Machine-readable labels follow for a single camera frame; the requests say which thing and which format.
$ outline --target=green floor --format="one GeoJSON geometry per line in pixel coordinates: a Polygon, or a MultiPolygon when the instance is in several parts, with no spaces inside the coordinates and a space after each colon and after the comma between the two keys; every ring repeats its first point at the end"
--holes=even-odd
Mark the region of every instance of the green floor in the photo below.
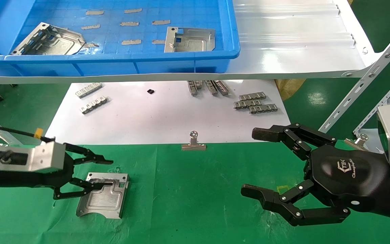
{"type": "MultiPolygon", "coordinates": [[[[79,178],[129,173],[124,219],[78,218],[79,199],[53,201],[50,189],[0,188],[0,244],[390,243],[390,218],[384,216],[353,211],[342,224],[292,227],[241,196],[242,184],[276,190],[302,182],[304,163],[280,143],[212,144],[206,151],[181,151],[180,145],[89,148],[115,163],[76,166],[79,178]]],[[[297,207],[323,206],[306,196],[297,207]]]]}
{"type": "MultiPolygon", "coordinates": [[[[390,42],[390,1],[355,0],[353,11],[364,28],[375,51],[382,51],[390,42]]],[[[308,79],[285,106],[291,122],[319,128],[357,79],[308,79]]],[[[69,85],[0,85],[0,124],[25,131],[37,127],[47,129],[69,85]]],[[[329,133],[336,138],[351,137],[351,132],[390,88],[390,64],[360,96],[329,133]]],[[[38,141],[19,138],[24,144],[38,141]]]]}

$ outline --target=logo on robot hand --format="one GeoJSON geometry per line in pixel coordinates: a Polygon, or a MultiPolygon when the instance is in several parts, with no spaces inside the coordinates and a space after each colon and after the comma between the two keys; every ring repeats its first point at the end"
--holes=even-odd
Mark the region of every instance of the logo on robot hand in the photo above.
{"type": "Polygon", "coordinates": [[[345,162],[345,160],[338,161],[338,169],[342,172],[346,173],[351,170],[351,165],[349,162],[345,162]]]}

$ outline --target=metal sheet with hole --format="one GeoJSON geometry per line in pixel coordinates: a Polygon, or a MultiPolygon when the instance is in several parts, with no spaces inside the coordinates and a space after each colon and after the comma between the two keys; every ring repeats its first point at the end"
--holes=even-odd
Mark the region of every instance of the metal sheet with hole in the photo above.
{"type": "Polygon", "coordinates": [[[102,15],[104,13],[105,13],[105,11],[87,11],[85,14],[86,15],[102,15]]]}
{"type": "Polygon", "coordinates": [[[93,26],[83,26],[81,29],[98,29],[100,28],[100,25],[93,25],[93,26]]]}
{"type": "Polygon", "coordinates": [[[139,26],[139,22],[121,22],[121,26],[139,26]]]}
{"type": "Polygon", "coordinates": [[[121,45],[136,45],[136,44],[141,44],[141,40],[125,40],[121,42],[121,45]]]}
{"type": "Polygon", "coordinates": [[[124,13],[131,14],[131,13],[137,13],[137,12],[141,12],[141,11],[142,11],[142,9],[125,9],[124,13]]]}
{"type": "Polygon", "coordinates": [[[88,173],[87,182],[112,183],[94,190],[79,200],[76,216],[99,213],[105,218],[121,219],[124,198],[129,187],[129,175],[121,173],[88,173]]]}
{"type": "Polygon", "coordinates": [[[82,34],[42,22],[11,55],[72,55],[84,44],[82,34]]]}
{"type": "Polygon", "coordinates": [[[168,27],[165,53],[203,52],[215,49],[214,29],[168,27]]]}

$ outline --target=blue bin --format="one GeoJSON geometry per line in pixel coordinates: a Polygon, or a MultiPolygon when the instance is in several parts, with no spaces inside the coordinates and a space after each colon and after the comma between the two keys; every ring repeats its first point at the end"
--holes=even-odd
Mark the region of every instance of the blue bin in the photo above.
{"type": "Polygon", "coordinates": [[[232,0],[0,0],[0,76],[224,73],[239,53],[232,0]],[[139,8],[141,12],[124,13],[139,8]],[[154,20],[171,23],[152,25],[154,20]],[[87,43],[99,47],[74,55],[9,55],[41,22],[81,33],[87,43]],[[96,24],[101,27],[81,29],[96,24]],[[165,40],[168,26],[215,29],[216,47],[210,52],[164,53],[164,45],[152,40],[165,40]],[[121,45],[135,39],[142,43],[121,45]]]}

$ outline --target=robotic arm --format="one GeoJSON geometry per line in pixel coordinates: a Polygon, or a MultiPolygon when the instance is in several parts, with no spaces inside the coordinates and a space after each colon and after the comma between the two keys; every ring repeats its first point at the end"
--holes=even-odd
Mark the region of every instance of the robotic arm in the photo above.
{"type": "Polygon", "coordinates": [[[45,145],[35,148],[17,148],[0,146],[0,187],[49,187],[54,190],[53,198],[76,198],[100,190],[111,183],[86,182],[73,177],[74,166],[89,162],[112,164],[102,155],[91,150],[64,143],[59,144],[49,138],[41,138],[45,145]],[[82,158],[73,159],[68,153],[81,154],[82,158]],[[61,192],[63,185],[70,183],[82,187],[81,191],[61,192]]]}
{"type": "Polygon", "coordinates": [[[280,195],[244,184],[241,194],[260,201],[292,226],[341,223],[350,209],[390,217],[390,163],[385,154],[335,148],[336,139],[306,126],[254,128],[252,138],[283,142],[301,160],[304,181],[280,195]],[[317,146],[315,150],[305,143],[317,146]],[[312,194],[325,208],[298,209],[294,203],[312,194]]]}

